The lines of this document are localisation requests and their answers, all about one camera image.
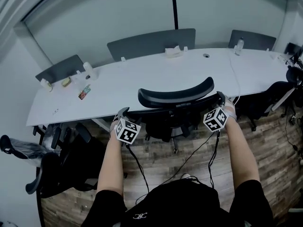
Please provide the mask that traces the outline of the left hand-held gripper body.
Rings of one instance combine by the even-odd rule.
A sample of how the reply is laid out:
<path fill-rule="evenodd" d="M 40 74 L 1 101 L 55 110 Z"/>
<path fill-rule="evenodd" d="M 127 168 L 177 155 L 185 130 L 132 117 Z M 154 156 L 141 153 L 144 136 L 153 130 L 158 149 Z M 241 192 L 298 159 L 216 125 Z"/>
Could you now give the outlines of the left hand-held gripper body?
<path fill-rule="evenodd" d="M 140 132 L 141 126 L 120 118 L 114 127 L 116 138 L 124 143 L 133 143 Z"/>

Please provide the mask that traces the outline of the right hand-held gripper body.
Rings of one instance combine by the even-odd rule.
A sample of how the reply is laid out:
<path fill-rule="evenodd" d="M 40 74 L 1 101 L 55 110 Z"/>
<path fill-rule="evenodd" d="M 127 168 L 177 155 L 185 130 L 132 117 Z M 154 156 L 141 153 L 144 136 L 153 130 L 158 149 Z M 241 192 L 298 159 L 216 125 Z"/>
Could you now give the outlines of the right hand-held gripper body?
<path fill-rule="evenodd" d="M 204 115 L 203 123 L 210 132 L 223 129 L 229 116 L 224 112 L 224 108 L 217 106 Z"/>

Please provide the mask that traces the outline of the person's right hand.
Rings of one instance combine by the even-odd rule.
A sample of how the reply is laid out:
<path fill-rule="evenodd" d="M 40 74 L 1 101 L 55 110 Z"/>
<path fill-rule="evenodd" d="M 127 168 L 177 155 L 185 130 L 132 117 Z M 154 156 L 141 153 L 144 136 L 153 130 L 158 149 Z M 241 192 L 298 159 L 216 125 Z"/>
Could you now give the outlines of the person's right hand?
<path fill-rule="evenodd" d="M 224 112 L 234 120 L 237 120 L 237 115 L 235 111 L 235 105 L 234 103 L 228 98 L 225 98 L 225 103 L 224 103 Z"/>

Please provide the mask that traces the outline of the person's left hand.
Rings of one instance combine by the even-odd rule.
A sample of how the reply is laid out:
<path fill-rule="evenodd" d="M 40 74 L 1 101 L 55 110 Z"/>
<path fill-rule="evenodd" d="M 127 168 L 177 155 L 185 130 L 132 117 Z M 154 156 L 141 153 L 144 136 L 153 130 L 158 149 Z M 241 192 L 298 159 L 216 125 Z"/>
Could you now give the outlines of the person's left hand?
<path fill-rule="evenodd" d="M 118 124 L 119 120 L 112 121 L 110 125 L 109 138 L 111 138 L 112 134 L 115 133 L 115 126 Z"/>

